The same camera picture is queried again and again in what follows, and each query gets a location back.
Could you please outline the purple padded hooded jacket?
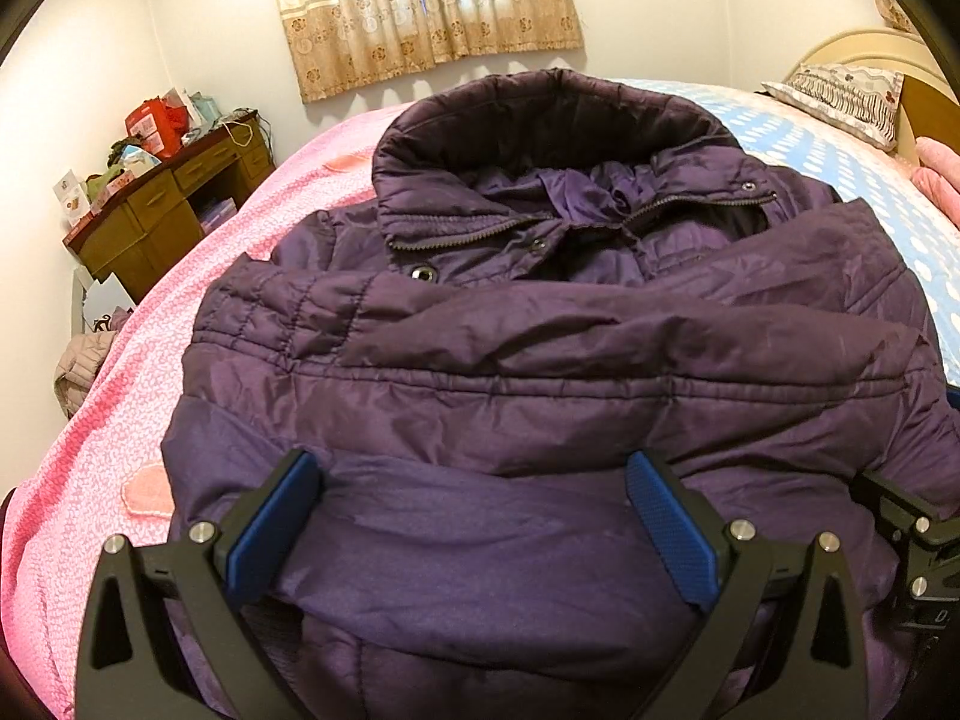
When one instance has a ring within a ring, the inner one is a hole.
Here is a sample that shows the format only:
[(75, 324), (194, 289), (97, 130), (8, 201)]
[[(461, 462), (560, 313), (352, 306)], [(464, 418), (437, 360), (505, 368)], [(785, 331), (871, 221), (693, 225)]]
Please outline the purple padded hooded jacket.
[(309, 709), (626, 717), (697, 622), (626, 499), (640, 452), (766, 538), (836, 533), (895, 706), (918, 645), (851, 486), (957, 512), (957, 270), (688, 99), (573, 71), (409, 107), (371, 181), (206, 290), (163, 440), (174, 535), (319, 461), (252, 611)]

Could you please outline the beige clothes pile on floor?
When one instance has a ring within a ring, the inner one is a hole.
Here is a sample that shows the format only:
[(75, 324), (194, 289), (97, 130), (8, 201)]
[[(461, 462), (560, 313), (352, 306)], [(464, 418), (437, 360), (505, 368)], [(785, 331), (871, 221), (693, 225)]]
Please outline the beige clothes pile on floor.
[(73, 418), (82, 408), (114, 338), (116, 332), (80, 333), (65, 346), (53, 374), (53, 394), (65, 418)]

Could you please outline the pink knitted blanket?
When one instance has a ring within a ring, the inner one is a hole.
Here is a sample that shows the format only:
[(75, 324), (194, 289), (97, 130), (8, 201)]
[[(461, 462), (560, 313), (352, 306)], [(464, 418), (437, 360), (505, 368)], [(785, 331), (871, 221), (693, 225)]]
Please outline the pink knitted blanket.
[(206, 288), (239, 255), (267, 257), (304, 216), (370, 199), (373, 149), (399, 112), (353, 115), (314, 137), (185, 255), (133, 310), (82, 408), (14, 489), (2, 525), (2, 634), (29, 695), (52, 717), (75, 713), (76, 652), (101, 544), (113, 533), (135, 544), (167, 537), (169, 512), (137, 514), (122, 489), (160, 466)]

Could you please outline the white paper bag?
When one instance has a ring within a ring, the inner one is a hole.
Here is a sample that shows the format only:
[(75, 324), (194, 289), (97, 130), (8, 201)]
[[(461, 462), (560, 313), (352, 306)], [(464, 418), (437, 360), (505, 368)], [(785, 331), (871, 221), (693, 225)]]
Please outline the white paper bag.
[(116, 309), (135, 309), (137, 304), (116, 275), (95, 280), (84, 266), (73, 268), (71, 282), (70, 328), (73, 335), (93, 330), (96, 320), (110, 316)]

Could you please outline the dark wooden desk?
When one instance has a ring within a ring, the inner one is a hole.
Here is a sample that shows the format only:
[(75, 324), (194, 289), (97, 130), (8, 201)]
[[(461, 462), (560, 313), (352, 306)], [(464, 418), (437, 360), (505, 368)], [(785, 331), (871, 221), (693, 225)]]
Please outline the dark wooden desk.
[(221, 200), (242, 206), (275, 169), (255, 109), (236, 110), (174, 158), (106, 200), (64, 237), (98, 281), (116, 277), (141, 301), (203, 238), (200, 213)]

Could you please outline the pink folded quilt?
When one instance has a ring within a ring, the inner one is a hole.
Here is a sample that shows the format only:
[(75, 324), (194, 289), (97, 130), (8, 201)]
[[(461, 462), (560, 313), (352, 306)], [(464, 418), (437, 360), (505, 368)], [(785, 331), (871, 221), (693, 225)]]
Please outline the pink folded quilt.
[(949, 145), (916, 138), (919, 166), (910, 181), (955, 227), (960, 227), (960, 156)]

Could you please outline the small white card box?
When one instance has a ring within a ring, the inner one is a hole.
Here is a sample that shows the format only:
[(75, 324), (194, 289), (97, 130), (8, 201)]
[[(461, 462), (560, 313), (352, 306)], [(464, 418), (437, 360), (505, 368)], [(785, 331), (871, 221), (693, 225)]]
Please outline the small white card box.
[(89, 213), (89, 199), (85, 184), (73, 172), (68, 171), (53, 186), (53, 193), (64, 212), (68, 226), (78, 226)]

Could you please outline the grey patterned pillow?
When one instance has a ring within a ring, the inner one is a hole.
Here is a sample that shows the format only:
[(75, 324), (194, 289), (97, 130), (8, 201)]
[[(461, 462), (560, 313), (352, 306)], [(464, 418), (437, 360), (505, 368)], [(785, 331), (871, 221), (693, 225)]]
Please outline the grey patterned pillow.
[(763, 82), (761, 89), (780, 103), (892, 153), (898, 145), (903, 83), (903, 73), (882, 68), (800, 64), (786, 82)]

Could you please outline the red gift box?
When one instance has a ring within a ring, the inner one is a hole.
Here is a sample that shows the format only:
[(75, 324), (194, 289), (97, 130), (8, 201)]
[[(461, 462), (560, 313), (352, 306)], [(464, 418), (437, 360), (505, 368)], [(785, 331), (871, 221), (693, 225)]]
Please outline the red gift box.
[(125, 117), (125, 128), (145, 151), (160, 160), (171, 160), (182, 149), (189, 114), (184, 106), (171, 106), (161, 98), (148, 99)]

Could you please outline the beige side window curtain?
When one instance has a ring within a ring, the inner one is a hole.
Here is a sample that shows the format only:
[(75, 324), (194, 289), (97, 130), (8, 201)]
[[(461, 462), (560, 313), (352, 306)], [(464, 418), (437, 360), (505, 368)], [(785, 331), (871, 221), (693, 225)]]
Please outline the beige side window curtain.
[(878, 15), (889, 28), (909, 32), (910, 34), (919, 34), (918, 28), (913, 25), (913, 21), (910, 20), (898, 0), (874, 0), (874, 4)]

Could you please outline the beige patterned window curtain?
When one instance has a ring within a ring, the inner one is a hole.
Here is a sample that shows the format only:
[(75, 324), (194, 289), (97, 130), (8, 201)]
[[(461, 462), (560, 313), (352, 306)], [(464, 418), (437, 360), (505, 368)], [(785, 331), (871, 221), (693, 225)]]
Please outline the beige patterned window curtain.
[(275, 0), (303, 103), (483, 55), (584, 46), (573, 0)]

